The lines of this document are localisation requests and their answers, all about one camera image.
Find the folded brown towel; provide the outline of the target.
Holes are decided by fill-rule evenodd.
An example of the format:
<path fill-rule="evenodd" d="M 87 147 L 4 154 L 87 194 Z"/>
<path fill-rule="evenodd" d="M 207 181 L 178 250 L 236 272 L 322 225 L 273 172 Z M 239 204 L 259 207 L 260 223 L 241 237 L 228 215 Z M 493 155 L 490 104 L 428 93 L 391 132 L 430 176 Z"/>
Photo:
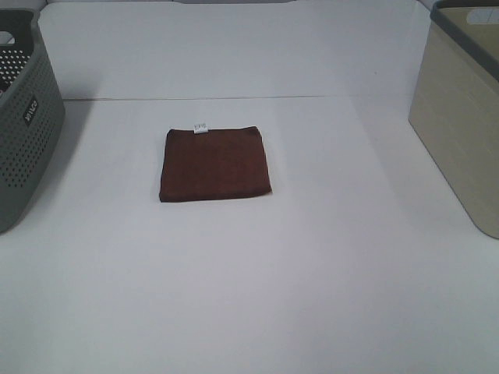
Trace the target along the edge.
<path fill-rule="evenodd" d="M 267 158 L 257 127 L 198 134 L 193 130 L 168 131 L 161 202 L 244 199 L 270 192 Z"/>

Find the beige plastic basket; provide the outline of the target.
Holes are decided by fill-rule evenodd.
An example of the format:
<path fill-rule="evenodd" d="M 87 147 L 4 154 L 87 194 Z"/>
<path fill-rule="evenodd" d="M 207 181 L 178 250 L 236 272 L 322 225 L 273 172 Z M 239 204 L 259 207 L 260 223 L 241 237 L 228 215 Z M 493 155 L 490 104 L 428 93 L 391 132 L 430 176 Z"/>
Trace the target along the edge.
<path fill-rule="evenodd" d="M 498 236 L 498 3 L 436 1 L 409 123 L 471 221 Z"/>

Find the grey perforated plastic basket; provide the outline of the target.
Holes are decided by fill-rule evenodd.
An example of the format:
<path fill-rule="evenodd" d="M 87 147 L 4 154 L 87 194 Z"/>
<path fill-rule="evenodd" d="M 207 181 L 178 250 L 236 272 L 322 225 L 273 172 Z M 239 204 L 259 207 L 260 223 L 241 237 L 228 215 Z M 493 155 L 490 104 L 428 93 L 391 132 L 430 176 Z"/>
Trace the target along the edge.
<path fill-rule="evenodd" d="M 23 215 L 51 161 L 65 107 L 34 9 L 2 9 L 1 230 Z"/>

